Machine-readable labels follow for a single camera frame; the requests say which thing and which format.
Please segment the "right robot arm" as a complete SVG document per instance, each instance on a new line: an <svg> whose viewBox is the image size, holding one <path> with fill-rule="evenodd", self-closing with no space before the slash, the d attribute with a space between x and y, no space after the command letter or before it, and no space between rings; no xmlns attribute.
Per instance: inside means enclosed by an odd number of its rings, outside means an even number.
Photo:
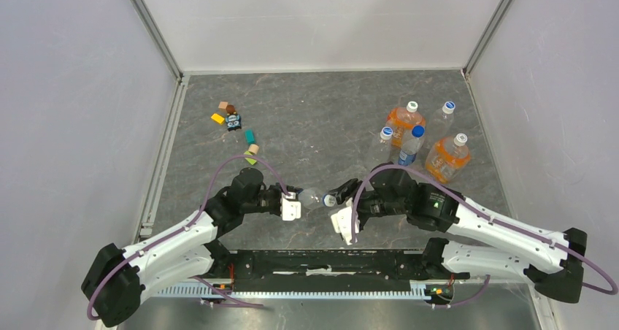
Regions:
<svg viewBox="0 0 619 330"><path fill-rule="evenodd" d="M430 277L490 275L522 280L559 302L576 304L584 268L575 257L586 251L587 234L576 228L552 231L494 212L457 191L418 182L402 168L381 164L367 183L353 178L323 197L328 207L345 204L333 215L346 244L370 218L403 215L424 231L438 231L483 243L472 247L443 238L428 241L421 259Z"/></svg>

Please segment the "blue label bottle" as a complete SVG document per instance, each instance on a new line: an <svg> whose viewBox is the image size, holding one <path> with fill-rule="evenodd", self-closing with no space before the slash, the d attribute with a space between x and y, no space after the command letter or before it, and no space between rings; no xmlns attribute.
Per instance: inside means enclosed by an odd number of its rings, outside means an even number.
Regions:
<svg viewBox="0 0 619 330"><path fill-rule="evenodd" d="M315 210L324 207L325 192L318 188L304 188L298 194L301 206L307 210Z"/></svg>

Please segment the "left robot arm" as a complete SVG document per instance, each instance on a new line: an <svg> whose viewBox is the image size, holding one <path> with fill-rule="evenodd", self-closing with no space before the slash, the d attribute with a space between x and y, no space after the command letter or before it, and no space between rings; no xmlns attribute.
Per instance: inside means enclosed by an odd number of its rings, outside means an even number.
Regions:
<svg viewBox="0 0 619 330"><path fill-rule="evenodd" d="M261 171L244 168L204 207L173 227L133 245L105 245L80 286L88 299L88 318L113 327L164 288L194 276L224 275L229 257L219 238L240 226L247 214L280 216L282 200L296 198L299 191L291 185L266 185Z"/></svg>

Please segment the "clear plastic bottle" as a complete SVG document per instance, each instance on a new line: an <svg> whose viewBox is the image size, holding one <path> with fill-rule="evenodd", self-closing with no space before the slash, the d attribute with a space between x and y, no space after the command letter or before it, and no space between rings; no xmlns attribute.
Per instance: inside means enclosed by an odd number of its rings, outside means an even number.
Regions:
<svg viewBox="0 0 619 330"><path fill-rule="evenodd" d="M391 140L385 141L380 138L380 133L372 140L367 155L367 168L372 170L380 164L390 162Z"/></svg>

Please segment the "white green bottle cap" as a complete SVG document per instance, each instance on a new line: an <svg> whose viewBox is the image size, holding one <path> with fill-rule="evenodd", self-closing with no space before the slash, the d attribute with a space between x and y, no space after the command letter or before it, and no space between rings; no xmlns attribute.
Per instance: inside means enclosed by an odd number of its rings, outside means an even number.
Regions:
<svg viewBox="0 0 619 330"><path fill-rule="evenodd" d="M325 194L322 202L325 207L334 207L337 205L337 198L331 194Z"/></svg>

